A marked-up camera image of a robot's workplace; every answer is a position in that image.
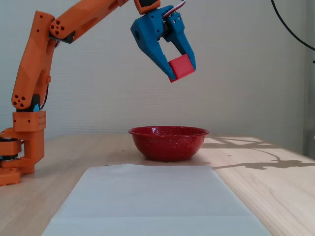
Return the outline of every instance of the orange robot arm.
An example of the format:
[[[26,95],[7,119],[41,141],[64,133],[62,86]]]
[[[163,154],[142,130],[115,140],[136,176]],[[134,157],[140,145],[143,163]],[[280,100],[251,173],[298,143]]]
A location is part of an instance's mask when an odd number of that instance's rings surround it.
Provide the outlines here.
[[[0,185],[19,183],[22,174],[34,173],[44,157],[50,70],[59,41],[72,43],[128,0],[82,0],[55,19],[36,11],[12,94],[13,127],[0,133]],[[160,0],[134,0],[140,14],[160,6]],[[16,158],[24,142],[25,156]]]

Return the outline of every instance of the white paper sheet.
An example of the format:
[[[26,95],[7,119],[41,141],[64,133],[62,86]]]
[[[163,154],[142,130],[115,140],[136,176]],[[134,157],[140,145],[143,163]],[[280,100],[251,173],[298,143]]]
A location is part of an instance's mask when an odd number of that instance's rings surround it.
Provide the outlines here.
[[[88,169],[44,236],[267,236],[210,167]]]

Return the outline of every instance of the red cube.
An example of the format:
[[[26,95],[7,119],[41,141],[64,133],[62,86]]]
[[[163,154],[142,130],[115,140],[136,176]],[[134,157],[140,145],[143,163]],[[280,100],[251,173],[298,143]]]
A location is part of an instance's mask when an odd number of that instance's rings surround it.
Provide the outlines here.
[[[190,62],[190,59],[187,54],[182,55],[181,57],[176,58],[174,60],[171,60],[169,62],[169,65],[173,69],[176,76],[176,80],[172,80],[171,78],[169,78],[171,83],[195,72],[195,69],[193,68],[192,63]]]

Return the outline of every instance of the bowl rim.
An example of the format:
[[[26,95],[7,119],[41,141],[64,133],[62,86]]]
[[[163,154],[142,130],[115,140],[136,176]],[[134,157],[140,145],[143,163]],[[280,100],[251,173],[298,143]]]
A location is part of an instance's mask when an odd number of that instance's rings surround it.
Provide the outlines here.
[[[195,129],[195,130],[199,130],[202,133],[200,134],[187,134],[187,135],[156,135],[156,134],[141,134],[141,133],[136,133],[135,129],[140,129],[140,128],[161,128],[161,127],[173,127],[173,128],[190,128],[190,129]],[[175,126],[175,125],[155,125],[155,126],[141,126],[141,127],[135,127],[132,128],[128,131],[129,134],[132,135],[137,135],[137,136],[143,136],[143,137],[198,137],[198,136],[206,136],[209,134],[209,131],[206,129],[202,129],[202,128],[197,128],[197,127],[190,127],[190,126]]]

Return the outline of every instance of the screw hole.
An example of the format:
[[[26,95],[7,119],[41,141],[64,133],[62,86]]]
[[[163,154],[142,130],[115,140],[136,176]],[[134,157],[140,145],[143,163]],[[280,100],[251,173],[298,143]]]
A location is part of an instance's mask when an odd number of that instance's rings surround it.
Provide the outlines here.
[[[135,32],[134,32],[134,35],[136,36],[136,38],[137,38],[138,40],[140,40],[140,34],[139,34],[138,31],[135,31]]]

